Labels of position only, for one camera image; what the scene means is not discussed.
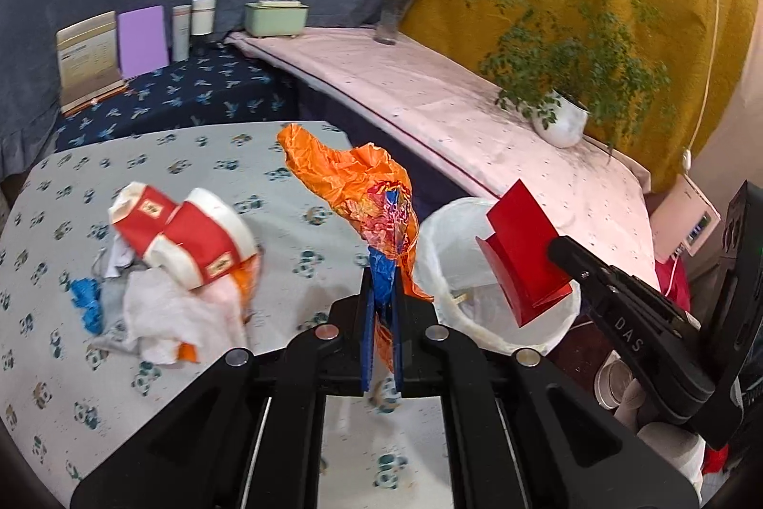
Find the white tall tube bottle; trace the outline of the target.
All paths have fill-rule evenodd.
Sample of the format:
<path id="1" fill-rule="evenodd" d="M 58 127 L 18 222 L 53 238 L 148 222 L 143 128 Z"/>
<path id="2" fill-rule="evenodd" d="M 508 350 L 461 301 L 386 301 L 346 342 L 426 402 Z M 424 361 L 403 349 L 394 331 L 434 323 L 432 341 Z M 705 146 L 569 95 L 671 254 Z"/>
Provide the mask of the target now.
<path id="1" fill-rule="evenodd" d="M 190 5 L 176 5 L 172 8 L 172 60 L 184 62 L 189 57 Z"/>

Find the pink bed sheet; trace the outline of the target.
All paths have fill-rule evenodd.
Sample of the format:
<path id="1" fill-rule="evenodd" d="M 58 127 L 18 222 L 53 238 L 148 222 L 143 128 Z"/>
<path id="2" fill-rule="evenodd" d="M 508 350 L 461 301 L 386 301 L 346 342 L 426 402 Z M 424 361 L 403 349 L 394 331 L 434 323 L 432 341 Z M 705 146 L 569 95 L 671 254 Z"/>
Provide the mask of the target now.
<path id="1" fill-rule="evenodd" d="M 658 283 L 639 164 L 590 138 L 557 148 L 529 121 L 496 106 L 498 89 L 407 36 L 375 42 L 370 28 L 309 27 L 294 37 L 227 37 L 330 95 L 474 197 L 498 199 L 516 181 L 560 232 L 645 283 Z"/>

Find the white tissue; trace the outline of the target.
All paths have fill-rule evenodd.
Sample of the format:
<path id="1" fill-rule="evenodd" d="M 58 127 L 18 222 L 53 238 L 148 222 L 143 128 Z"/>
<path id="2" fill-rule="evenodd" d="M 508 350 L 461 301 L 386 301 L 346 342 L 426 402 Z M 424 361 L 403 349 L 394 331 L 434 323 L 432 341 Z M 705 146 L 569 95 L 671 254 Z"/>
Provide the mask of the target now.
<path id="1" fill-rule="evenodd" d="M 141 356 L 146 362 L 173 365 L 211 363 L 233 347 L 224 310 L 195 299 L 168 272 L 151 268 L 116 237 L 100 250 L 93 276 L 101 285 L 102 334 L 97 349 Z"/>

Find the beige book on stand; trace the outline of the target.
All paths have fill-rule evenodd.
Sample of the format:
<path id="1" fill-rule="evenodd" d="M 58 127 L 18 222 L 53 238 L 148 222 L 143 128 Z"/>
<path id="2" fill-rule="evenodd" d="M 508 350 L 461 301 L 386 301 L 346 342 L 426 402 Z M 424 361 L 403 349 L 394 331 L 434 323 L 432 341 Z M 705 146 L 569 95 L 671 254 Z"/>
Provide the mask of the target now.
<path id="1" fill-rule="evenodd" d="M 62 28 L 56 33 L 56 51 L 63 115 L 125 88 L 115 11 Z"/>

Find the navy floral cloth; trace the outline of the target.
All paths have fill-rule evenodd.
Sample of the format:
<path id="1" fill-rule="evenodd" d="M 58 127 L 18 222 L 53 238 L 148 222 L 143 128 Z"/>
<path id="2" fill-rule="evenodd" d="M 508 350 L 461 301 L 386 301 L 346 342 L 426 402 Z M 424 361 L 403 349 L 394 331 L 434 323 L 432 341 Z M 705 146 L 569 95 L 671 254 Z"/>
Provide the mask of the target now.
<path id="1" fill-rule="evenodd" d="M 299 95 L 287 73 L 246 58 L 231 45 L 129 80 L 123 92 L 61 117 L 54 148 L 66 151 L 110 139 L 191 126 L 287 121 Z"/>

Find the red white paper cup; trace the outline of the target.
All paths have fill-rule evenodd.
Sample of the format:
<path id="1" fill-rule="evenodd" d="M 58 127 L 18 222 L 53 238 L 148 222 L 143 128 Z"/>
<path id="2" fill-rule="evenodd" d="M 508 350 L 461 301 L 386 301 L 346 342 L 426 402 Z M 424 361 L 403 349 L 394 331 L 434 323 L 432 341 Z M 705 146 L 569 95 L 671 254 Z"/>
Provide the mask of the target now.
<path id="1" fill-rule="evenodd" d="M 140 259 L 161 234 L 178 205 L 154 186 L 128 183 L 109 208 L 111 226 Z"/>
<path id="2" fill-rule="evenodd" d="M 213 192 L 197 187 L 151 243 L 144 261 L 196 290 L 256 253 L 258 241 L 243 218 Z"/>

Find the orange snack wrapper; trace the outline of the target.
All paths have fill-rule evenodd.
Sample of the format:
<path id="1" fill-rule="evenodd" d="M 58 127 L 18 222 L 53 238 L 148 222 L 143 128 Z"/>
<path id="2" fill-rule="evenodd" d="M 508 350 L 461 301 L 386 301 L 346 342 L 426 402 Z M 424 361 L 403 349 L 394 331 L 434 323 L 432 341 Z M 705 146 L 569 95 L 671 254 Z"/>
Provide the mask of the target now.
<path id="1" fill-rule="evenodd" d="M 414 281 L 419 222 L 412 206 L 409 173 L 384 148 L 364 144 L 335 150 L 298 124 L 277 135 L 289 171 L 333 212 L 345 219 L 367 244 L 370 292 L 361 338 L 361 369 L 370 381 L 380 358 L 394 368 L 392 306 L 397 287 L 431 302 Z"/>

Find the pink white appliance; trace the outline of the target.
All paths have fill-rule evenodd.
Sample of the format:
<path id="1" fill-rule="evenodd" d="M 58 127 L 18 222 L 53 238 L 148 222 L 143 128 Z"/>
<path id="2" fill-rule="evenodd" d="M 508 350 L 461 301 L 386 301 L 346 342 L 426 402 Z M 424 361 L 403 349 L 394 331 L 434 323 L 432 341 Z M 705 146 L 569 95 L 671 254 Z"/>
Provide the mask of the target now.
<path id="1" fill-rule="evenodd" d="M 696 256 L 721 223 L 721 215 L 692 179 L 679 175 L 649 223 L 654 258 L 665 263 L 682 253 Z"/>

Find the white cylindrical jar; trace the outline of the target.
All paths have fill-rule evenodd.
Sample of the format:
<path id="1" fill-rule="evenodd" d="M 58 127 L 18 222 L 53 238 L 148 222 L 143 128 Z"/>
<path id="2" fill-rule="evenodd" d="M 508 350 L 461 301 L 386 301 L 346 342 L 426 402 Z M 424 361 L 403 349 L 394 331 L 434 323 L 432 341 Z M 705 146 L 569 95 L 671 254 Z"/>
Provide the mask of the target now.
<path id="1" fill-rule="evenodd" d="M 208 36 L 215 29 L 217 0 L 191 0 L 190 33 L 194 37 Z"/>

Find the purple card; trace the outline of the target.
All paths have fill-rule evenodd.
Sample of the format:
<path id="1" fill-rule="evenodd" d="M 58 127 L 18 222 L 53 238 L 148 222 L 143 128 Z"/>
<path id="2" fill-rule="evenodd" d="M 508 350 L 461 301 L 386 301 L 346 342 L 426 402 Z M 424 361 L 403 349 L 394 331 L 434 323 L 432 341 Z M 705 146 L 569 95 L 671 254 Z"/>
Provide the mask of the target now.
<path id="1" fill-rule="evenodd" d="M 169 64 L 161 5 L 118 15 L 119 66 L 124 79 L 152 73 Z"/>

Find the blue wrapper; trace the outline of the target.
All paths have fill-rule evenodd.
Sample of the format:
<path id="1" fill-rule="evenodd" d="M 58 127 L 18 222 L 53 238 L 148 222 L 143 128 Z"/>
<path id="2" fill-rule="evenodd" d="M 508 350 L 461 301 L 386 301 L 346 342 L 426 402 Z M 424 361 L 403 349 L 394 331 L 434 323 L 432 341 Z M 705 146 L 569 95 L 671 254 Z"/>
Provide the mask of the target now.
<path id="1" fill-rule="evenodd" d="M 101 285 L 93 278 L 75 279 L 70 283 L 72 304 L 82 312 L 85 330 L 98 336 L 103 331 Z"/>

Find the red card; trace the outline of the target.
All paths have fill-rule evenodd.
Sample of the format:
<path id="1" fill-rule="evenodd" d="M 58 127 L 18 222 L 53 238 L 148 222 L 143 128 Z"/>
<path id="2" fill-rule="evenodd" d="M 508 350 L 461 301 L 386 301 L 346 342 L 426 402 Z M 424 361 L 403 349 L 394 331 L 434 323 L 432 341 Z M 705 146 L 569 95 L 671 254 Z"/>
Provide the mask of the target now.
<path id="1" fill-rule="evenodd" d="M 559 232 L 521 179 L 486 218 L 492 233 L 476 243 L 523 327 L 573 293 L 572 278 L 547 256 Z"/>

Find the potted green plant white pot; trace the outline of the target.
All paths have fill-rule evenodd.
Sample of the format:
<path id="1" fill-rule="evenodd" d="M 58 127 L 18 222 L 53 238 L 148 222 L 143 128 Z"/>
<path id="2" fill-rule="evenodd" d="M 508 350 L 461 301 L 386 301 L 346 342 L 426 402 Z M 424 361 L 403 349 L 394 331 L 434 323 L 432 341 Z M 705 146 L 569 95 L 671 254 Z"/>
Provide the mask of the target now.
<path id="1" fill-rule="evenodd" d="M 498 86 L 496 106 L 548 129 L 575 104 L 608 148 L 632 144 L 675 114 L 669 66 L 650 54 L 663 13 L 648 0 L 464 0 L 503 23 L 478 72 Z"/>

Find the panda print tablecloth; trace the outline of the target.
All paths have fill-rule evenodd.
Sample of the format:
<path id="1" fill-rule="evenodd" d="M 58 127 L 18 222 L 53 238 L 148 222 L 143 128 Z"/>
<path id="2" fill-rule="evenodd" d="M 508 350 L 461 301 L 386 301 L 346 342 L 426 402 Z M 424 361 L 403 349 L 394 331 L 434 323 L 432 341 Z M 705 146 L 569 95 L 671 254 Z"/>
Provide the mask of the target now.
<path id="1" fill-rule="evenodd" d="M 282 349 L 361 288 L 365 238 L 294 176 L 276 121 L 46 157 L 1 237 L 1 422 L 63 505 L 234 347 Z"/>

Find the mint green tissue box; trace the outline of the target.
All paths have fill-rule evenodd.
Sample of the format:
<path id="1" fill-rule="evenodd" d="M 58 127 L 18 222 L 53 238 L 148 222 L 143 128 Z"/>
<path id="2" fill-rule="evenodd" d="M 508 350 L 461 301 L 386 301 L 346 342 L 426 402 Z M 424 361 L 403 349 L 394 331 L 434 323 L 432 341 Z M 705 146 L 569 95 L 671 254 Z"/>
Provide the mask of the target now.
<path id="1" fill-rule="evenodd" d="M 296 0 L 258 0 L 245 6 L 245 28 L 254 37 L 294 37 L 304 31 L 309 6 Z"/>

